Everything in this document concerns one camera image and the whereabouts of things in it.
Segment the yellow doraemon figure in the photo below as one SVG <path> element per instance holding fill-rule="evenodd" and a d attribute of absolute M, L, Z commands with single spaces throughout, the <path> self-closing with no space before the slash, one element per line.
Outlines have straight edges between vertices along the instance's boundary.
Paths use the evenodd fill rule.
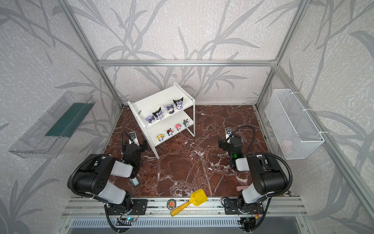
<path fill-rule="evenodd" d="M 159 142 L 162 142 L 164 140 L 164 135 L 163 134 L 158 135 L 157 139 Z"/>

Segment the purple kuromi figure black bow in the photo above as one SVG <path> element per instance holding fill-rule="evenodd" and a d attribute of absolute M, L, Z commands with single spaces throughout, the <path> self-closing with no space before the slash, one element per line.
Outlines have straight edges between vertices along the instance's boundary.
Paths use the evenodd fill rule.
<path fill-rule="evenodd" d="M 147 123 L 152 124 L 152 123 L 155 122 L 156 118 L 155 118 L 154 115 L 150 115 L 150 116 L 146 117 L 145 120 L 146 120 Z"/>

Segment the black hooded kuromi figure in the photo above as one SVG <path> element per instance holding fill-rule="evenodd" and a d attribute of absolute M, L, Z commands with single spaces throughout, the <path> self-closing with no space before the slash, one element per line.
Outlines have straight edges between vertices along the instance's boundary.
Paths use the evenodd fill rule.
<path fill-rule="evenodd" d="M 153 116 L 157 119 L 157 120 L 162 120 L 164 118 L 163 116 L 163 112 L 161 110 L 161 107 L 159 107 L 159 109 L 156 111 L 156 112 L 153 112 Z"/>

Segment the pink hat doraemon figure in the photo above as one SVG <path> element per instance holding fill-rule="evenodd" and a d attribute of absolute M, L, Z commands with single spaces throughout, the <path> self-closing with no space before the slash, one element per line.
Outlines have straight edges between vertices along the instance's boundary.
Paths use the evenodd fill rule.
<path fill-rule="evenodd" d="M 177 131 L 180 131 L 181 130 L 181 124 L 179 124 L 179 123 L 176 124 L 175 128 L 176 128 Z"/>

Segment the purple striped bow kuromi figure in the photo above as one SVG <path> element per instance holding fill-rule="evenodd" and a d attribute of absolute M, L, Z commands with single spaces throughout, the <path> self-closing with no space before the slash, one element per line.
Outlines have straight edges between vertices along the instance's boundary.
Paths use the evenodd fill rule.
<path fill-rule="evenodd" d="M 173 114 L 174 113 L 174 104 L 168 104 L 164 106 L 165 110 L 167 111 L 168 114 Z"/>

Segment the black eared kuromi figure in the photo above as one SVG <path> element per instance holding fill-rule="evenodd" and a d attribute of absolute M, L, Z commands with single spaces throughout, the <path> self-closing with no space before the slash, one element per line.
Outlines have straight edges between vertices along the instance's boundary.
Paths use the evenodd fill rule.
<path fill-rule="evenodd" d="M 173 100 L 177 110 L 182 110 L 183 109 L 183 100 L 184 100 L 183 97 L 178 99 L 178 100 Z"/>

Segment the red cap doraemon figure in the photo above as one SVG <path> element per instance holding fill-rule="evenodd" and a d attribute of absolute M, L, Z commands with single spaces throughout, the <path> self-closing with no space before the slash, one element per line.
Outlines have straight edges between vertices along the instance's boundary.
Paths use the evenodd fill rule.
<path fill-rule="evenodd" d="M 170 128 L 167 130 L 167 134 L 168 136 L 172 136 L 173 135 L 173 130 Z"/>

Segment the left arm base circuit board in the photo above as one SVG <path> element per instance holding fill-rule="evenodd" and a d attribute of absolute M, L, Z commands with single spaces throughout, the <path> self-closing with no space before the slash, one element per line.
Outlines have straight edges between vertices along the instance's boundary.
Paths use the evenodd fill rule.
<path fill-rule="evenodd" d="M 132 226 L 137 219 L 137 217 L 121 217 L 117 219 L 116 226 Z"/>

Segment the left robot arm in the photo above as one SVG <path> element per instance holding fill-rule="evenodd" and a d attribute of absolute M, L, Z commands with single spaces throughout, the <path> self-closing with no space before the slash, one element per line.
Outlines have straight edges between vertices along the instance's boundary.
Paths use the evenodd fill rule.
<path fill-rule="evenodd" d="M 91 154 L 73 171 L 67 186 L 76 195 L 130 210 L 133 202 L 129 192 L 109 182 L 109 178 L 130 178 L 137 185 L 136 176 L 142 166 L 141 153 L 147 149 L 146 141 L 140 145 L 133 141 L 122 145 L 122 160 L 105 154 Z"/>

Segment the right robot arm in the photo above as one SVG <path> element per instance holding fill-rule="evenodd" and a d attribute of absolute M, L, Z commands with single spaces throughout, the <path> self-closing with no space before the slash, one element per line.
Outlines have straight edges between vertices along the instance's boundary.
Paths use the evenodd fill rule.
<path fill-rule="evenodd" d="M 218 147 L 228 152 L 229 165 L 233 170 L 250 172 L 252 183 L 243 189 L 237 199 L 237 207 L 248 213 L 255 205 L 287 192 L 293 182 L 290 166 L 281 157 L 270 153 L 242 153 L 242 140 L 230 136 L 219 140 Z"/>

